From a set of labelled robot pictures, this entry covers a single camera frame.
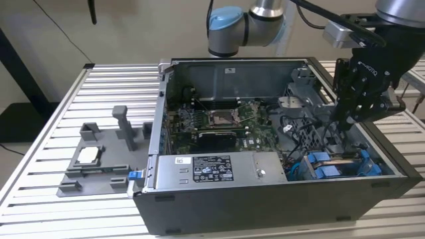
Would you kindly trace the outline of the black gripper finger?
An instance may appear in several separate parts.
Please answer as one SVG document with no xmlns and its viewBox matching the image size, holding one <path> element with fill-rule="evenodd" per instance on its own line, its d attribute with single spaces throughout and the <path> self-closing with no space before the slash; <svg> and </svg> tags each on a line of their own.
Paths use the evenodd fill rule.
<svg viewBox="0 0 425 239">
<path fill-rule="evenodd" d="M 333 92 L 336 94 L 336 106 L 333 110 L 333 121 L 340 131 L 348 131 L 355 124 L 349 119 L 357 107 L 357 98 L 364 91 L 367 78 L 349 59 L 339 58 L 336 61 Z"/>
<path fill-rule="evenodd" d="M 396 107 L 389 96 L 379 96 L 373 99 L 359 97 L 353 99 L 352 108 L 355 122 L 379 121 L 396 114 Z"/>
</svg>

